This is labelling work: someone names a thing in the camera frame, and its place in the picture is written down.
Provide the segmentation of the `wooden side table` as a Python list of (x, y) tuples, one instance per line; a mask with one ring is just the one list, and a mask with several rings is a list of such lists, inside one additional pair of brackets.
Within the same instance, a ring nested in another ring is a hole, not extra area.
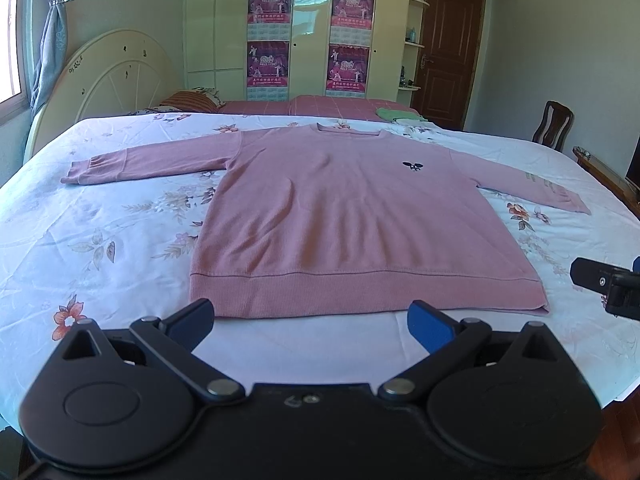
[(591, 174), (622, 202), (637, 218), (640, 218), (639, 190), (625, 178), (616, 174), (604, 162), (591, 155), (580, 146), (574, 146), (573, 154), (583, 170)]

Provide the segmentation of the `pink checked bed cover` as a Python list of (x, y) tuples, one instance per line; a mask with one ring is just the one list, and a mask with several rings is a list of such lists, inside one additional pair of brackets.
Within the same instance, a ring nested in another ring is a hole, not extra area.
[[(414, 110), (397, 102), (358, 98), (331, 98), (330, 96), (296, 96), (283, 102), (270, 101), (228, 101), (213, 114), (264, 115), (264, 116), (308, 116), (335, 119), (356, 119), (365, 122), (384, 122), (376, 116), (379, 107), (396, 110)], [(150, 106), (141, 113), (186, 113), (172, 107)]]

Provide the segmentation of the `cream glossy wardrobe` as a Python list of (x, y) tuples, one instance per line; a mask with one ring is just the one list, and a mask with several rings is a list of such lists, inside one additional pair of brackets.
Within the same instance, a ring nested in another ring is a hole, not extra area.
[[(425, 0), (374, 0), (365, 98), (408, 104)], [(184, 71), (189, 87), (246, 98), (248, 0), (186, 0)], [(292, 0), (288, 98), (326, 95), (332, 0)]]

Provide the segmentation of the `white floral bed sheet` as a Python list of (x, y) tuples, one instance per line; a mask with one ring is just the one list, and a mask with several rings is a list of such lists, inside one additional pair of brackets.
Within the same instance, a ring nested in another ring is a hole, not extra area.
[[(221, 176), (205, 171), (115, 185), (67, 186), (70, 164), (141, 144), (286, 126), (286, 116), (159, 114), (86, 119), (30, 160), (1, 190), (1, 414), (15, 425), (24, 395), (78, 318), (124, 328), (186, 305), (190, 260)], [(570, 158), (527, 141), (396, 127), (398, 136), (525, 170), (578, 193), (570, 214), (487, 192), (549, 298), (544, 322), (602, 404), (639, 383), (639, 325), (605, 312), (570, 280), (585, 257), (628, 268), (636, 217)], [(196, 355), (243, 385), (379, 385), (424, 357), (404, 312), (217, 321)]]

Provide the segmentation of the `folded green cloth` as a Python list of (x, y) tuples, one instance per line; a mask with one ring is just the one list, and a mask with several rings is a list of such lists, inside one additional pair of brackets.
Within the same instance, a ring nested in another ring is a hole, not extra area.
[(384, 122), (401, 122), (402, 120), (424, 122), (424, 118), (414, 110), (396, 110), (396, 108), (379, 107), (376, 110), (376, 116), (384, 120)]

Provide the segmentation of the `brown wooden door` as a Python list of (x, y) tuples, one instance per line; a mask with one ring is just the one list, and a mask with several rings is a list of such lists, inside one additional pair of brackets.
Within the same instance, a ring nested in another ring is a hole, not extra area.
[(463, 128), (482, 38), (485, 0), (426, 0), (411, 106), (449, 130)]

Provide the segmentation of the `pink knit sweater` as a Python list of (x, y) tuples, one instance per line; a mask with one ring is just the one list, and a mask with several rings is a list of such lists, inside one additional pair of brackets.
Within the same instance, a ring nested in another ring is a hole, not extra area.
[(74, 162), (69, 184), (221, 171), (189, 292), (223, 318), (536, 311), (541, 280), (489, 190), (569, 212), (561, 185), (387, 131), (319, 124), (155, 143)]

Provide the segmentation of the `cream arched headboard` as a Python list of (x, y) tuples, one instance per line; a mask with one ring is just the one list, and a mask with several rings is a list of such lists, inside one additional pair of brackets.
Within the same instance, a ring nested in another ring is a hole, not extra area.
[(157, 106), (181, 88), (174, 64), (151, 36), (128, 28), (97, 36), (70, 57), (48, 102), (35, 114), (23, 160), (84, 119)]

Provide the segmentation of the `purple poster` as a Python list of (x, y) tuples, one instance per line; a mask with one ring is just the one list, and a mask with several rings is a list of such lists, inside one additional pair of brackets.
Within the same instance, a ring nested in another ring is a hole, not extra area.
[(332, 0), (330, 43), (371, 47), (374, 0)]
[(288, 100), (288, 41), (249, 41), (246, 62), (246, 98), (249, 101)]
[(326, 95), (361, 98), (367, 93), (368, 47), (329, 44), (326, 66)]
[(247, 40), (291, 40), (292, 0), (248, 0)]

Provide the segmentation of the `orange striped pillow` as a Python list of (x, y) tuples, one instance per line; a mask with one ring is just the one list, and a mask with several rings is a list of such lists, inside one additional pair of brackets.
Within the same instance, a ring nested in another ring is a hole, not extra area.
[(220, 105), (207, 93), (195, 90), (175, 92), (160, 102), (160, 106), (172, 107), (187, 113), (216, 113)]

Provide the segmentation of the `upper left purple poster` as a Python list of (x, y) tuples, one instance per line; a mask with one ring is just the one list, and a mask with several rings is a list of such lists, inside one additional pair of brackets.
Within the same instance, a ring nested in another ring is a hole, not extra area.
[(292, 0), (248, 0), (247, 40), (291, 40)]

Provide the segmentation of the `lower right purple poster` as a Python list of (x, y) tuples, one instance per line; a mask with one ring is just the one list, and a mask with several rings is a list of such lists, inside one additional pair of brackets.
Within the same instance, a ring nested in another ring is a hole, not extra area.
[(361, 98), (367, 93), (368, 47), (329, 44), (326, 66), (326, 95)]

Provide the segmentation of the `dark wooden chair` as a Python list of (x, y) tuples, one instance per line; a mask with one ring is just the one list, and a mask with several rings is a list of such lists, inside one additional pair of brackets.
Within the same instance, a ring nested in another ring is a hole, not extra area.
[(570, 108), (560, 102), (548, 101), (533, 135), (533, 142), (562, 152), (574, 120), (575, 115)]

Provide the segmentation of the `floral pillow behind orange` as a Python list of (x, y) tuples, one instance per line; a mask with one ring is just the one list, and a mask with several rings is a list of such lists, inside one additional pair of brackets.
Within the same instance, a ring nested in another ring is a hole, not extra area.
[(207, 106), (212, 110), (219, 110), (227, 104), (215, 87), (195, 87), (192, 91), (205, 98), (208, 102)]

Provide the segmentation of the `lower left purple poster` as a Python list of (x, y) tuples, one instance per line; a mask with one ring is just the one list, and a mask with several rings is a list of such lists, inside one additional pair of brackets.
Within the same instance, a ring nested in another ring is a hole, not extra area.
[(288, 100), (288, 41), (249, 41), (246, 62), (246, 98), (249, 101)]

